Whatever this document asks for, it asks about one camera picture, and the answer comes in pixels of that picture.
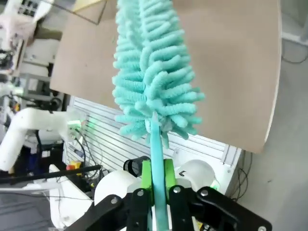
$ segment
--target microfiber duster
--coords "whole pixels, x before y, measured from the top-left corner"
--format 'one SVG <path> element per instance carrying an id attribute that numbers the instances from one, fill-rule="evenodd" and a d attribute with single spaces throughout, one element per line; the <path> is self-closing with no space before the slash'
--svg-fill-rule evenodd
<path id="1" fill-rule="evenodd" d="M 115 103 L 123 110 L 116 121 L 127 123 L 121 135 L 151 147 L 152 184 L 158 230 L 168 230 L 162 145 L 168 132 L 188 139 L 196 135 L 195 101 L 205 97 L 189 84 L 195 74 L 183 43 L 184 31 L 170 0 L 118 0 L 118 40 L 113 77 Z"/>

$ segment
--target teal duster handle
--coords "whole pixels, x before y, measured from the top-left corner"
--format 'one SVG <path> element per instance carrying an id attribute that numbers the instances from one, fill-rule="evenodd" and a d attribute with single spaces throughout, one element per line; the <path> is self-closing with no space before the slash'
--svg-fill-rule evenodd
<path id="1" fill-rule="evenodd" d="M 151 119 L 151 170 L 154 191 L 156 227 L 159 231 L 169 230 L 163 145 L 157 114 Z"/>

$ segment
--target white robot body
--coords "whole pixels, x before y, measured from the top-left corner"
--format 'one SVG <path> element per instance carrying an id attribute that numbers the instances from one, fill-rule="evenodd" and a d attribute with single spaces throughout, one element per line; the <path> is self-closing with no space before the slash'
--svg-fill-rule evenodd
<path id="1" fill-rule="evenodd" d="M 68 113 L 52 112 L 26 108 L 12 119 L 0 145 L 0 169 L 10 170 L 25 142 L 28 130 L 56 130 L 61 137 L 68 140 Z"/>

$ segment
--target brown cardboard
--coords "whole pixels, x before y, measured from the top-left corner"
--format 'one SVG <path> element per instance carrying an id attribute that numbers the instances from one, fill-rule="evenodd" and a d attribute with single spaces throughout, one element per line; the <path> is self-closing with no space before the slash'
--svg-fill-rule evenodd
<path id="1" fill-rule="evenodd" d="M 173 0 L 196 72 L 204 120 L 199 134 L 260 152 L 275 106 L 280 70 L 278 0 Z M 89 16 L 102 3 L 78 13 Z M 69 17 L 51 88 L 118 108 L 111 94 L 116 47 L 116 0 L 98 26 Z"/>

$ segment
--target metal grating panel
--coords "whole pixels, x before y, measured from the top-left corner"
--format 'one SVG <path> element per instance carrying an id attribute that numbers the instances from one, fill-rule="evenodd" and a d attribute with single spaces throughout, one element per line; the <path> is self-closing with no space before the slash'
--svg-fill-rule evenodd
<path id="1" fill-rule="evenodd" d="M 106 169 L 122 169 L 123 164 L 128 159 L 139 156 L 150 156 L 150 147 L 145 139 L 138 142 L 132 141 L 130 137 L 123 137 L 118 134 L 119 128 L 124 124 L 114 121 L 115 115 L 122 112 L 98 103 L 93 103 L 81 98 L 72 97 L 70 106 L 85 112 L 88 115 L 85 130 L 83 131 L 90 147 L 90 151 L 97 164 L 102 164 Z M 170 149 L 164 149 L 165 158 L 173 158 L 175 165 L 180 165 L 191 159 L 201 159 L 208 162 L 215 171 L 220 184 L 228 176 L 228 180 L 223 188 L 230 182 L 229 175 L 232 176 L 234 166 L 237 164 L 239 149 L 229 148 L 228 145 L 214 141 L 202 136 L 190 136 L 188 140 L 183 140 L 177 134 L 169 135 Z M 83 143 L 87 162 L 94 165 L 90 159 L 89 151 Z M 74 153 L 74 149 L 80 150 L 77 143 L 64 145 L 64 159 L 68 164 L 72 160 L 82 158 Z M 175 155 L 180 154 L 180 160 L 175 161 Z"/>

